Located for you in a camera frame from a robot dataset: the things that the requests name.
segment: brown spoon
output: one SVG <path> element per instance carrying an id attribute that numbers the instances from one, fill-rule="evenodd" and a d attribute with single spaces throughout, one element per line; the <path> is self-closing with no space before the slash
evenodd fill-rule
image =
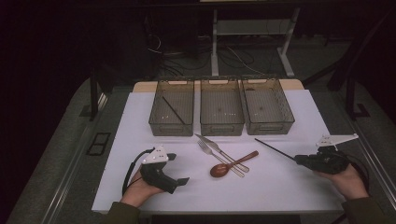
<path id="1" fill-rule="evenodd" d="M 230 169 L 234 165 L 236 165 L 238 163 L 241 163 L 242 161 L 250 160 L 251 158 L 253 158 L 253 157 L 257 156 L 257 155 L 259 155 L 259 152 L 258 151 L 254 151 L 254 152 L 246 155 L 245 157 L 243 157 L 243 158 L 241 158 L 241 159 L 239 159 L 239 160 L 237 160 L 235 162 L 227 163 L 227 164 L 224 164 L 224 163 L 217 164 L 212 169 L 210 169 L 210 174 L 213 177 L 223 177 L 223 176 L 227 175 L 228 171 L 230 171 Z"/>

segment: hand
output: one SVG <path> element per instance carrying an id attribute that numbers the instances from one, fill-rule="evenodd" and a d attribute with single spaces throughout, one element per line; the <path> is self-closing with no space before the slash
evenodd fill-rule
<path id="1" fill-rule="evenodd" d="M 348 165 L 345 171 L 337 175 L 329 175 L 321 172 L 315 173 L 331 180 L 338 191 L 344 195 L 347 200 L 369 197 L 358 171 L 356 171 L 351 164 Z"/>
<path id="2" fill-rule="evenodd" d="M 139 207 L 142 205 L 149 197 L 154 194 L 162 193 L 162 189 L 151 186 L 142 179 L 140 174 L 140 168 L 132 177 L 131 184 L 125 191 L 124 195 L 120 200 L 121 203 L 127 203 L 134 207 Z"/>

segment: fork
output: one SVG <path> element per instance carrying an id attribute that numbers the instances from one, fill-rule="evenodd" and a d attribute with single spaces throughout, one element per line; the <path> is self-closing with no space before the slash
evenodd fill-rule
<path id="1" fill-rule="evenodd" d="M 212 155 L 214 156 L 216 159 L 218 159 L 219 161 L 221 161 L 224 164 L 227 164 L 227 161 L 225 161 L 224 159 L 220 158 L 219 156 L 217 156 L 216 154 L 213 153 L 212 149 L 210 149 L 210 147 L 208 147 L 205 142 L 199 140 L 198 141 L 198 145 L 201 147 L 202 151 L 204 153 L 206 153 L 207 155 Z M 245 175 L 240 172 L 239 170 L 237 170 L 235 167 L 232 167 L 231 170 L 236 173 L 237 175 L 244 177 Z"/>

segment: plastic storage container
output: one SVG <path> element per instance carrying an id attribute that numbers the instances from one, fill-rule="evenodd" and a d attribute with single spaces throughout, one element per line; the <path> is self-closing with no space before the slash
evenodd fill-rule
<path id="1" fill-rule="evenodd" d="M 201 135 L 238 136 L 245 120 L 237 77 L 201 78 Z"/>
<path id="2" fill-rule="evenodd" d="M 193 78 L 158 81 L 148 121 L 154 136 L 192 136 L 193 112 Z"/>
<path id="3" fill-rule="evenodd" d="M 247 134 L 286 134 L 294 116 L 278 79 L 242 76 Z"/>

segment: sleeve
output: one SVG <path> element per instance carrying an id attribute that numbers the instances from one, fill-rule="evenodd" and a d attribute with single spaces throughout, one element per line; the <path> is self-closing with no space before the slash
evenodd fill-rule
<path id="1" fill-rule="evenodd" d="M 373 198 L 360 198 L 342 204 L 350 224 L 394 223 L 384 215 Z"/>
<path id="2" fill-rule="evenodd" d="M 103 224 L 135 224 L 140 210 L 126 203 L 113 203 Z"/>

